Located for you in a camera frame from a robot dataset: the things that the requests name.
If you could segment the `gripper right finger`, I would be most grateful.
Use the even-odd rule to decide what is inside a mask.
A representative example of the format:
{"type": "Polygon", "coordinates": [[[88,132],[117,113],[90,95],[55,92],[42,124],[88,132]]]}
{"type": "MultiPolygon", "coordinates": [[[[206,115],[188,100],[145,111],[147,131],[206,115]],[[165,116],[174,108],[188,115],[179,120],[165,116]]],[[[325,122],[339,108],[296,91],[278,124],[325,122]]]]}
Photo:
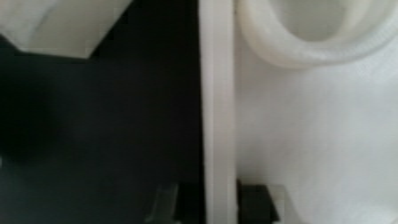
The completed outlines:
{"type": "Polygon", "coordinates": [[[278,185],[236,181],[238,224],[294,224],[285,190],[278,185]]]}

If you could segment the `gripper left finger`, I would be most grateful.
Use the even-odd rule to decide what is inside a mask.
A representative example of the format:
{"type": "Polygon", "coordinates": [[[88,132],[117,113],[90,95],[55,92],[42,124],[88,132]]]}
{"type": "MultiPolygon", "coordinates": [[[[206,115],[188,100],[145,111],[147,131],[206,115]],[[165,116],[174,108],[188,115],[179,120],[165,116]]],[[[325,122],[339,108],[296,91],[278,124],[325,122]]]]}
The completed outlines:
{"type": "Polygon", "coordinates": [[[179,186],[175,184],[158,187],[145,224],[179,224],[175,220],[177,193],[179,186]]]}

